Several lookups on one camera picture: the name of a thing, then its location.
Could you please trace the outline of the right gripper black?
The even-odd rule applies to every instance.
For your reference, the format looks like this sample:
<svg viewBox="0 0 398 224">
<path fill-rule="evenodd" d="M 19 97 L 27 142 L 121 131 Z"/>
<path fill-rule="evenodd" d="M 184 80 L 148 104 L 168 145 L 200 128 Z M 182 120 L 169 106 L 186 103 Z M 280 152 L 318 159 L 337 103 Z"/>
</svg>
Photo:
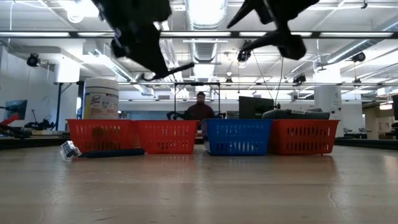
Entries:
<svg viewBox="0 0 398 224">
<path fill-rule="evenodd" d="M 295 19 L 301 12 L 317 4 L 319 0 L 245 0 L 227 25 L 231 28 L 246 17 L 251 11 L 255 11 L 264 25 L 273 22 L 277 30 L 266 33 L 262 37 L 244 44 L 242 51 L 250 51 L 260 47 L 273 45 L 280 52 L 287 51 L 289 21 Z"/>
</svg>

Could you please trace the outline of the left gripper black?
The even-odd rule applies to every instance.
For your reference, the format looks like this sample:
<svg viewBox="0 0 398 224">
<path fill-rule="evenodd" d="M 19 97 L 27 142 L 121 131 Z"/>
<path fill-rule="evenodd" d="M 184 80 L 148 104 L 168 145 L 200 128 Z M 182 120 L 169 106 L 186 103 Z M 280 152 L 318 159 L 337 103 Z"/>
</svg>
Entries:
<svg viewBox="0 0 398 224">
<path fill-rule="evenodd" d="M 133 24 L 138 30 L 129 44 L 129 58 L 155 73 L 153 78 L 170 75 L 160 49 L 160 31 L 153 22 L 166 21 L 172 14 L 169 0 L 92 0 L 99 19 L 113 30 Z"/>
</svg>

